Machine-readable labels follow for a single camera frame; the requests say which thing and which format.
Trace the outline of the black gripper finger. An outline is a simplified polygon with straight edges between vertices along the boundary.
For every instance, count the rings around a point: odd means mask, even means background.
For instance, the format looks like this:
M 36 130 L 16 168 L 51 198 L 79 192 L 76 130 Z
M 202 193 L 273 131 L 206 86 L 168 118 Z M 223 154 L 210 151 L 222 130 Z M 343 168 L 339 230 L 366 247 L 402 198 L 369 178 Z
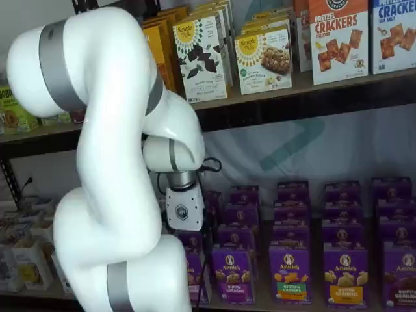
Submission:
M 208 211 L 207 209 L 203 210 L 203 224 L 201 229 L 202 234 L 202 250 L 206 258 L 210 258 L 212 247 L 214 244 L 214 235 L 217 228 L 216 216 Z

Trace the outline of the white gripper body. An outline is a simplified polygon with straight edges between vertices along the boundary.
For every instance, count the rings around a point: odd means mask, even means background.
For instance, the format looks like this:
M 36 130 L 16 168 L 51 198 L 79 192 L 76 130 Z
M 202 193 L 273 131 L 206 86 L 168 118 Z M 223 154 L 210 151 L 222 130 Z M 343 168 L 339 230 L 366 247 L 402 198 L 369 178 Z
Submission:
M 203 226 L 203 196 L 199 185 L 176 192 L 166 190 L 166 214 L 169 226 L 180 231 L 200 231 Z

